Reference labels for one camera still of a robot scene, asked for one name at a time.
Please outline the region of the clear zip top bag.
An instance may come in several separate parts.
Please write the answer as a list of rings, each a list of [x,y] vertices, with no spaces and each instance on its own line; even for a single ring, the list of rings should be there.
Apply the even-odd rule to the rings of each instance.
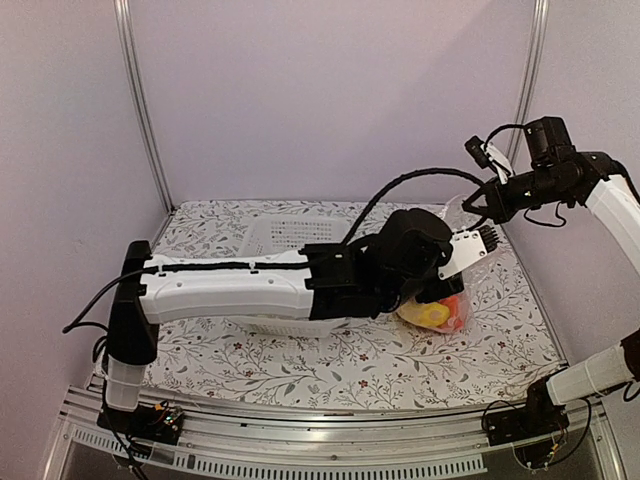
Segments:
[[[472,227],[472,224],[475,224],[475,222],[477,220],[479,220],[479,218],[476,220],[476,215],[470,214],[470,213],[466,213],[463,211],[462,209],[462,202],[463,202],[464,196],[463,195],[457,195],[453,198],[451,198],[442,208],[441,210],[437,213],[437,215],[444,220],[449,227],[451,228],[452,231],[461,231],[461,230],[471,230],[470,227]],[[479,291],[479,287],[481,286],[482,282],[487,280],[489,277],[489,273],[490,270],[496,265],[497,263],[497,252],[499,251],[499,247],[500,247],[500,242],[498,245],[498,248],[495,250],[496,253],[490,253],[488,255],[487,258],[485,258],[484,260],[481,260],[479,262],[477,262],[476,264],[474,264],[473,266],[467,268],[466,270],[464,270],[463,272],[457,274],[457,276],[453,276],[450,277],[449,279],[445,280],[445,286],[446,287],[461,287],[462,290],[460,292],[457,293],[451,293],[451,294],[439,294],[440,298],[437,298],[436,301],[434,302],[438,302],[441,299],[450,297],[452,295],[457,295],[460,293],[465,293],[468,296],[468,299],[470,301],[470,314],[469,317],[467,319],[466,324],[470,321],[471,317],[472,317],[472,297],[475,293],[477,293]],[[408,300],[407,302],[410,301],[415,301],[418,303],[421,303],[418,301],[418,299],[416,297],[411,298],[410,300]],[[397,318],[398,320],[406,323],[406,324],[410,324],[413,325],[407,321],[404,321],[403,319],[401,319],[398,314],[397,311],[398,309],[394,312],[394,317]],[[430,332],[436,332],[438,334],[454,334],[454,333],[458,333],[460,331],[457,332],[445,332],[443,330],[438,329],[438,327],[436,328],[422,328],[422,327],[418,327],[419,329],[422,330],[426,330],[426,331],[430,331]]]

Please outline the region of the white plastic basket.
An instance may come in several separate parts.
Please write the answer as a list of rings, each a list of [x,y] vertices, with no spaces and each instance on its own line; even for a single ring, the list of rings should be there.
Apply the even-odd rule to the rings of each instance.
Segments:
[[[302,214],[264,215],[255,218],[244,235],[239,257],[266,257],[268,261],[300,263],[283,252],[300,250],[307,244],[338,243],[348,230],[344,219]],[[280,336],[326,338],[344,318],[329,320],[287,319],[274,316],[238,317],[234,323],[250,331]]]

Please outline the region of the orange toy pumpkin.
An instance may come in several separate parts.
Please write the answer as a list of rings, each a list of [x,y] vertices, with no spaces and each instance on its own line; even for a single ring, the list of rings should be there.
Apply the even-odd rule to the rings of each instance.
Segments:
[[[470,301],[465,293],[452,295],[438,301],[439,305],[449,309],[449,317],[438,326],[445,332],[457,332],[465,327],[470,314]]]

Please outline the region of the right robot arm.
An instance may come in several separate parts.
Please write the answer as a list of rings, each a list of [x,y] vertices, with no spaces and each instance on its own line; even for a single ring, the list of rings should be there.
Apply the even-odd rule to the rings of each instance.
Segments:
[[[567,364],[518,412],[524,435],[554,422],[554,404],[638,380],[624,351],[639,328],[636,135],[550,115],[462,137],[481,181],[463,207],[505,234]]]

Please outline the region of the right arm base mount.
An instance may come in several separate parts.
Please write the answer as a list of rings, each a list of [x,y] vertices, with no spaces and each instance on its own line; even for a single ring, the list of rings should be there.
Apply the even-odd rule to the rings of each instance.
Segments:
[[[569,427],[564,406],[555,405],[547,390],[549,376],[531,384],[521,407],[486,410],[481,427],[491,446],[502,445],[560,432]]]

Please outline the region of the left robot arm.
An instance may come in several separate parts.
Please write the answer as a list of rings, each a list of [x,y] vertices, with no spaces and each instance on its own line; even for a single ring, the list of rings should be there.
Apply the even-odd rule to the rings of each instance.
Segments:
[[[376,318],[412,298],[430,303],[461,292],[458,275],[485,252],[478,232],[453,233],[418,208],[393,212],[378,233],[356,241],[239,260],[176,259],[134,242],[108,324],[109,415],[128,434],[148,426],[138,398],[163,323],[220,316]]]

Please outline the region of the yellow toy fruit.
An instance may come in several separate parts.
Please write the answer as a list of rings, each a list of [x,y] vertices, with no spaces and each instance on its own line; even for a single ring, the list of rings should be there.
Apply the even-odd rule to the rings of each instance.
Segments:
[[[422,328],[440,327],[451,316],[450,309],[438,302],[423,304],[415,301],[402,305],[397,314],[404,321]]]

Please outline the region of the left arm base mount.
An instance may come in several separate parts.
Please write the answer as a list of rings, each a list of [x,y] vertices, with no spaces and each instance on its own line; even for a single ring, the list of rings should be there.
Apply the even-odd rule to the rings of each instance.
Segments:
[[[147,406],[139,404],[134,411],[126,412],[104,406],[97,425],[103,429],[134,440],[177,445],[182,434],[185,411],[170,406],[166,401]]]

